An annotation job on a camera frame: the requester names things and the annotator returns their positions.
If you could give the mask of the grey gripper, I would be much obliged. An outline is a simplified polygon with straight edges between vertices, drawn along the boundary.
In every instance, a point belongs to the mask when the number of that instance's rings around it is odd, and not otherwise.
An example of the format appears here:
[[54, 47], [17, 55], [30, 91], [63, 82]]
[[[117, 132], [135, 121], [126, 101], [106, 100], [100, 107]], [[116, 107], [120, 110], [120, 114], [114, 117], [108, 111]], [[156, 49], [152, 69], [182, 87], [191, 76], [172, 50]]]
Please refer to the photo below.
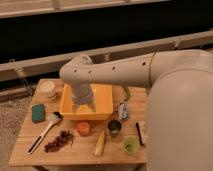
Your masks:
[[94, 94], [89, 84], [71, 84], [72, 110], [77, 112], [81, 105], [87, 105], [93, 112], [96, 111]]

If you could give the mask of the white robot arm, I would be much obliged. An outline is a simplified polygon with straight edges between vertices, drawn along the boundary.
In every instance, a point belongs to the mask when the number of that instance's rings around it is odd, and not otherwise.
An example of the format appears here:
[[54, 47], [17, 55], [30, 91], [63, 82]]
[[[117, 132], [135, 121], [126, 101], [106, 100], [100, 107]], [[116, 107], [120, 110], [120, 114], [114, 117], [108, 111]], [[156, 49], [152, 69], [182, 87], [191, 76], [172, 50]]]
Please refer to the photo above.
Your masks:
[[60, 78], [80, 103], [92, 83], [147, 88], [148, 171], [213, 171], [212, 53], [153, 52], [102, 64], [78, 55]]

